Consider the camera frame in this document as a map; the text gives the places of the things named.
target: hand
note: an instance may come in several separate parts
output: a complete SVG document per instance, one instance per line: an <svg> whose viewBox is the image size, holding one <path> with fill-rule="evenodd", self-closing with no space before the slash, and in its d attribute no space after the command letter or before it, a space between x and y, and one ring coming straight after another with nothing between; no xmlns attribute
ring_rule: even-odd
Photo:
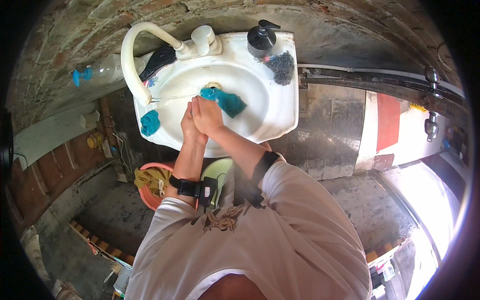
<svg viewBox="0 0 480 300"><path fill-rule="evenodd" d="M215 101L200 96L192 98L193 121L201 133L210 135L223 126L222 109Z"/></svg>
<svg viewBox="0 0 480 300"><path fill-rule="evenodd" d="M180 127L183 132L184 144L202 144L204 146L207 144L208 136L201 133L193 122L191 102L187 104L187 110L183 115L183 119L181 119Z"/></svg>

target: person's left hand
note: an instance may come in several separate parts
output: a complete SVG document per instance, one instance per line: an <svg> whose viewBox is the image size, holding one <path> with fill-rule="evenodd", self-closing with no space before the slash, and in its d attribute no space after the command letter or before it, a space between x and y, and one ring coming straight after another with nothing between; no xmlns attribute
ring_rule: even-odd
<svg viewBox="0 0 480 300"><path fill-rule="evenodd" d="M189 102L187 105L187 110L181 119L180 127L183 132L183 143L184 144L201 144L206 145L208 142L208 136L201 133L195 123L193 122L192 116L192 103Z"/></svg>

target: flower decal on sink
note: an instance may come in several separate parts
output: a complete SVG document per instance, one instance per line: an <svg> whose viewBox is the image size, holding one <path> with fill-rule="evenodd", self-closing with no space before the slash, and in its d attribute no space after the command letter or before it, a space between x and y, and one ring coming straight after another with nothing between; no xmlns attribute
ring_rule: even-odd
<svg viewBox="0 0 480 300"><path fill-rule="evenodd" d="M158 83L158 77L150 78L149 80L144 81L145 87L153 87Z"/></svg>

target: soap dispenser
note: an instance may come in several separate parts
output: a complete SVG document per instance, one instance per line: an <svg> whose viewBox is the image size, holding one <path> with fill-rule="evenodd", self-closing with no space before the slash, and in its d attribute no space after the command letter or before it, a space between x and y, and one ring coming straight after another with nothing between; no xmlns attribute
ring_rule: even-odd
<svg viewBox="0 0 480 300"><path fill-rule="evenodd" d="M248 32L248 52L253 57L262 59L271 53L276 42L275 31L271 28L280 29L280 26L267 20L260 20L258 26L253 27Z"/></svg>

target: sink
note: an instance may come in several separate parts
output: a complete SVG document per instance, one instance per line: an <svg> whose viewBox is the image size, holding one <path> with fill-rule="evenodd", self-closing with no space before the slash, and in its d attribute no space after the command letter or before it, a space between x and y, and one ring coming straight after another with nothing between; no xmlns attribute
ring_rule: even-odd
<svg viewBox="0 0 480 300"><path fill-rule="evenodd" d="M221 88L238 95L248 106L234 119L223 112L224 124L247 139L261 143L278 138L293 130L298 123L298 78L293 34L276 32L273 55L288 51L294 61L294 76L285 86L274 81L274 73L252 57L247 50L247 33L219 35L222 54L176 61L158 70L144 85L150 90L152 102L146 107L134 101L139 128L140 118L155 109L160 119L159 130L145 139L180 150L183 136L180 121L187 102L204 87ZM228 154L209 140L205 157Z"/></svg>

